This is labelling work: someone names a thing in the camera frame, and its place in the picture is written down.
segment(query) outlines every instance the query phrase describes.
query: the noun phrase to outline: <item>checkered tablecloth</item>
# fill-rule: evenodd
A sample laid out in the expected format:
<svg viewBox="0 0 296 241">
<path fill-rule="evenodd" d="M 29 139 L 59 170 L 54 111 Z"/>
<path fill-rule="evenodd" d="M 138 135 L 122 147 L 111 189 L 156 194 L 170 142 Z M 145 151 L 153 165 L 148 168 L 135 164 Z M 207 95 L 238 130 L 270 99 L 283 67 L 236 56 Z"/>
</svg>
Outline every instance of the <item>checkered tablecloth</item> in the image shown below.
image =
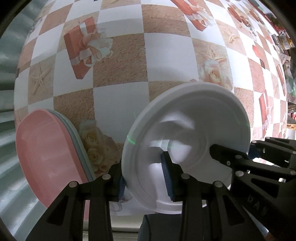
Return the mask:
<svg viewBox="0 0 296 241">
<path fill-rule="evenodd" d="M 20 56 L 16 124 L 34 109 L 53 109 L 75 127 L 96 120 L 103 134 L 122 147 L 150 101 L 176 85 L 201 81 L 201 69 L 208 71 L 204 63 L 212 60 L 219 62 L 218 74 L 247 111 L 251 140 L 264 138 L 259 103 L 264 92 L 269 105 L 265 136 L 284 137 L 287 100 L 267 30 L 271 26 L 251 14 L 260 15 L 247 0 L 194 1 L 212 19 L 204 31 L 170 0 L 49 0 Z M 248 19 L 253 33 L 231 9 Z M 112 39 L 112 54 L 76 79 L 64 35 L 89 17 Z"/>
</svg>

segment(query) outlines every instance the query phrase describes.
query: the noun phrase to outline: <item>white rose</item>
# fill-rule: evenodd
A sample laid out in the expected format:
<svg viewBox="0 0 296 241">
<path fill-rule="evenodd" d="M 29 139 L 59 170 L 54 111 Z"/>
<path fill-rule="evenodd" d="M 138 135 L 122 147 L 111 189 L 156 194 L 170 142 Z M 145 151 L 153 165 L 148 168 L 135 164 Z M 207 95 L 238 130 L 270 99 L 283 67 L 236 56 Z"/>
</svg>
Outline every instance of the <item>white rose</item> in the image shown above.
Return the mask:
<svg viewBox="0 0 296 241">
<path fill-rule="evenodd" d="M 208 59 L 199 68 L 199 79 L 203 82 L 214 83 L 232 91 L 233 86 L 230 79 L 222 72 L 219 62 Z"/>
<path fill-rule="evenodd" d="M 84 130 L 81 138 L 86 149 L 102 146 L 103 134 L 96 127 Z"/>
<path fill-rule="evenodd" d="M 94 165 L 99 165 L 103 161 L 103 155 L 101 155 L 96 148 L 89 148 L 87 151 L 89 160 Z"/>
</svg>

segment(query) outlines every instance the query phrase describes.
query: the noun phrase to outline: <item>screw head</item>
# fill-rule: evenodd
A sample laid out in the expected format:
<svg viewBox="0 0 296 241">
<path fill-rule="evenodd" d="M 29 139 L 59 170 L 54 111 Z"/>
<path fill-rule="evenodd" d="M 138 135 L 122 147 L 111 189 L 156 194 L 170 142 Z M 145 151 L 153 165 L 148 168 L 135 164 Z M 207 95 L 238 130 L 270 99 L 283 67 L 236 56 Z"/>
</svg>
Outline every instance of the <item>screw head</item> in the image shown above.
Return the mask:
<svg viewBox="0 0 296 241">
<path fill-rule="evenodd" d="M 181 178 L 183 178 L 183 179 L 189 179 L 190 178 L 190 175 L 187 174 L 187 173 L 182 173 L 181 174 Z"/>
<path fill-rule="evenodd" d="M 244 173 L 242 171 L 236 171 L 235 175 L 238 177 L 242 177 L 244 175 Z"/>
<path fill-rule="evenodd" d="M 109 180 L 111 178 L 111 175 L 110 174 L 104 174 L 103 176 L 102 176 L 102 179 L 103 180 Z"/>
<path fill-rule="evenodd" d="M 69 183 L 69 187 L 71 187 L 71 188 L 74 188 L 76 186 L 77 186 L 77 182 L 75 182 L 75 181 L 72 181 Z"/>
<path fill-rule="evenodd" d="M 215 182 L 214 182 L 214 185 L 215 185 L 216 187 L 218 187 L 218 188 L 223 187 L 223 183 L 220 182 L 220 181 L 215 181 Z"/>
</svg>

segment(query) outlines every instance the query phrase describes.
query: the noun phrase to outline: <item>red gift box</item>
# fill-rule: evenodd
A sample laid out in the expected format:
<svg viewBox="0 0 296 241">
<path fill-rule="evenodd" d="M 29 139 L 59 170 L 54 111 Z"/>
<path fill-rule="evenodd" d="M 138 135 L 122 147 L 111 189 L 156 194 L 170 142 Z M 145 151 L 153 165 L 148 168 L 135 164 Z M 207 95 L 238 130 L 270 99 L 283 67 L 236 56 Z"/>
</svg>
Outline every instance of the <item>red gift box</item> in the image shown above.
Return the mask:
<svg viewBox="0 0 296 241">
<path fill-rule="evenodd" d="M 96 25 L 92 17 L 86 19 L 84 23 L 86 26 L 87 33 L 92 33 L 95 31 Z M 77 79 L 83 79 L 90 69 L 90 67 L 84 64 L 83 60 L 78 59 L 80 51 L 84 48 L 82 44 L 82 39 L 83 33 L 81 31 L 80 25 L 74 27 L 64 35 L 68 55 Z"/>
<path fill-rule="evenodd" d="M 268 119 L 267 119 L 267 108 L 268 108 L 268 96 L 266 90 L 259 98 L 259 104 L 261 109 L 261 118 L 262 118 L 262 133 L 263 138 L 266 135 L 267 127 L 268 127 Z"/>
<path fill-rule="evenodd" d="M 96 61 L 112 55 L 112 39 L 98 32 L 90 17 L 64 35 L 70 62 L 77 79 L 83 79 Z"/>
<path fill-rule="evenodd" d="M 284 80 L 284 77 L 281 73 L 281 68 L 280 68 L 280 65 L 277 65 L 276 67 L 276 71 L 278 73 L 278 76 L 279 76 L 279 79 L 281 81 L 281 86 L 283 88 L 283 93 L 284 93 L 284 96 L 286 96 L 286 89 L 285 89 L 285 80 Z"/>
<path fill-rule="evenodd" d="M 207 25 L 211 18 L 206 11 L 197 5 L 194 0 L 188 0 L 188 2 L 192 5 L 190 6 L 184 0 L 171 0 L 193 23 L 193 25 L 200 31 L 204 31 L 207 28 Z M 199 15 L 200 20 L 195 19 L 194 15 Z"/>
</svg>

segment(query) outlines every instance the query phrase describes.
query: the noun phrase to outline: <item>white square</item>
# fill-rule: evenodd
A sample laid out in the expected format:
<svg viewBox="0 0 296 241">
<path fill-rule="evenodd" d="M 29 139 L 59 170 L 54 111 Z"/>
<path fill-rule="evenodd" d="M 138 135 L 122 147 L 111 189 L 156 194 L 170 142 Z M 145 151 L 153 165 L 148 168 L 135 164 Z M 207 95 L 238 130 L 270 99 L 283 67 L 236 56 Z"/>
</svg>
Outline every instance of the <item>white square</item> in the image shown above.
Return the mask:
<svg viewBox="0 0 296 241">
<path fill-rule="evenodd" d="M 262 93 L 254 91 L 254 124 L 253 127 L 261 127 L 262 128 L 262 116 L 261 116 L 261 108 L 259 103 L 259 98 Z"/>
<path fill-rule="evenodd" d="M 31 113 L 36 109 L 50 109 L 54 110 L 54 98 L 49 98 L 45 100 L 38 101 L 34 104 L 28 105 L 28 112 Z"/>
<path fill-rule="evenodd" d="M 260 64 L 260 58 L 258 58 L 253 50 L 253 46 L 255 46 L 255 42 L 253 39 L 248 37 L 247 35 L 243 34 L 241 31 L 239 31 L 239 36 L 242 40 L 242 43 L 244 45 L 244 48 L 247 53 L 247 57 L 251 60 L 254 60 L 256 63 Z"/>
<path fill-rule="evenodd" d="M 141 0 L 141 4 L 177 7 L 171 0 Z"/>
<path fill-rule="evenodd" d="M 267 45 L 270 49 L 270 53 L 271 55 L 276 59 L 276 60 L 279 60 L 279 54 L 277 53 L 277 51 L 274 49 L 274 46 L 269 42 L 269 41 L 266 41 L 267 42 Z"/>
<path fill-rule="evenodd" d="M 268 62 L 270 72 L 272 74 L 274 74 L 275 76 L 277 76 L 276 65 L 274 63 L 273 57 L 269 53 L 267 53 L 266 51 L 265 51 L 265 55 L 266 55 L 266 58 L 267 58 L 267 62 Z"/>
<path fill-rule="evenodd" d="M 72 4 L 72 3 L 74 3 L 74 0 L 56 0 L 54 2 L 54 5 L 50 9 L 49 13 L 54 12 L 62 7 Z"/>
<path fill-rule="evenodd" d="M 259 27 L 258 23 L 256 21 L 254 21 L 252 18 L 249 18 L 251 24 L 254 26 L 255 31 L 257 31 L 258 33 L 260 33 L 262 36 L 264 36 L 261 28 Z"/>
<path fill-rule="evenodd" d="M 99 13 L 98 23 L 133 18 L 143 19 L 142 7 L 140 4 L 113 7 L 101 10 Z"/>
<path fill-rule="evenodd" d="M 37 38 L 32 54 L 31 66 L 57 53 L 63 27 L 64 24 L 61 24 Z"/>
<path fill-rule="evenodd" d="M 253 80 L 248 57 L 229 48 L 226 48 L 226 50 L 231 67 L 233 86 L 253 90 Z"/>
<path fill-rule="evenodd" d="M 272 84 L 271 73 L 269 70 L 267 70 L 265 68 L 262 68 L 262 71 L 263 71 L 263 77 L 264 77 L 265 89 L 266 89 L 267 95 L 273 97 L 274 96 L 274 87 Z"/>
<path fill-rule="evenodd" d="M 25 69 L 15 80 L 14 106 L 15 110 L 28 105 L 28 82 L 30 68 Z"/>
<path fill-rule="evenodd" d="M 204 31 L 199 31 L 185 15 L 184 17 L 186 19 L 188 29 L 192 38 L 225 46 L 225 42 L 217 24 L 207 27 Z"/>
<path fill-rule="evenodd" d="M 107 37 L 144 33 L 141 5 L 101 10 L 97 28 L 104 28 Z"/>
<path fill-rule="evenodd" d="M 148 104 L 148 82 L 94 88 L 97 126 L 117 143 L 125 142 L 134 121 Z"/>
<path fill-rule="evenodd" d="M 274 123 L 280 123 L 281 121 L 281 101 L 274 98 Z"/>
<path fill-rule="evenodd" d="M 46 17 L 47 16 L 44 16 L 38 20 L 38 22 L 35 25 L 35 30 L 30 35 L 28 35 L 24 45 L 26 45 L 28 42 L 30 42 L 31 40 L 33 40 L 34 38 L 37 38 L 39 36 L 40 30 L 42 28 L 42 25 L 43 25 Z"/>
<path fill-rule="evenodd" d="M 54 66 L 53 95 L 58 96 L 90 88 L 93 88 L 93 67 L 82 80 L 78 80 L 75 77 L 67 50 L 57 53 Z"/>
<path fill-rule="evenodd" d="M 80 0 L 78 2 L 73 3 L 67 16 L 66 22 L 93 12 L 100 11 L 101 4 L 102 0 Z"/>
<path fill-rule="evenodd" d="M 223 23 L 226 23 L 234 28 L 236 28 L 231 16 L 229 15 L 228 11 L 223 8 L 220 7 L 214 3 L 211 3 L 207 0 L 205 0 L 206 5 L 208 6 L 208 8 L 210 9 L 214 19 L 218 19 Z"/>
<path fill-rule="evenodd" d="M 198 80 L 193 43 L 176 34 L 145 33 L 148 81 Z"/>
</svg>

